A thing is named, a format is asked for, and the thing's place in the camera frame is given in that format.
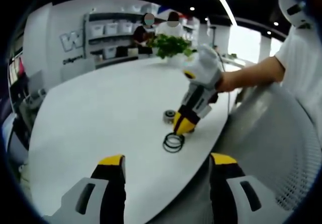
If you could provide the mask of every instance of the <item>red object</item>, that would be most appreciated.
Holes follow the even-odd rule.
[[[24,65],[22,64],[22,57],[19,57],[19,71],[18,76],[21,76],[25,72]]]

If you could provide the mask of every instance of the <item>black rubber ring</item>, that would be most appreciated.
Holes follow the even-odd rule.
[[[175,145],[178,145],[178,146],[169,145],[168,142],[169,142],[169,137],[170,136],[175,136],[180,141],[178,144],[175,144]],[[162,143],[162,146],[163,146],[164,150],[169,152],[169,153],[177,153],[182,149],[184,143],[185,143],[185,137],[183,135],[178,136],[175,133],[171,132],[171,133],[166,135],[166,137],[165,137],[165,139],[164,139],[164,141]]]

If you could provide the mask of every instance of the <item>person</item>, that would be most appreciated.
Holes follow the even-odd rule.
[[[317,20],[308,16],[299,5],[303,2],[279,0],[280,9],[292,26],[275,56],[251,67],[223,72],[216,88],[218,92],[230,92],[236,88],[282,82],[282,87],[291,93],[311,118],[322,143],[322,42]]]
[[[152,14],[144,14],[141,19],[141,26],[138,26],[133,33],[134,45],[139,48],[145,47],[149,38],[154,36],[154,16]]]
[[[177,12],[170,12],[168,20],[162,22],[156,28],[156,34],[165,34],[167,36],[182,37],[184,34],[183,26],[179,23],[179,14]]]

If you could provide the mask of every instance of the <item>white shirt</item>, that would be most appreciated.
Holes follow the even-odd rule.
[[[156,34],[165,34],[167,36],[182,37],[184,34],[184,29],[180,23],[176,27],[170,27],[168,25],[168,22],[162,22],[156,28]]]
[[[322,145],[322,43],[316,29],[292,27],[275,56],[285,67],[282,87],[306,110]]]

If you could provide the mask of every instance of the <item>o-ring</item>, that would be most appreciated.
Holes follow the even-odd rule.
[[[182,149],[184,143],[185,137],[183,135],[178,136],[174,132],[171,132],[166,135],[162,145],[165,151],[177,153]]]

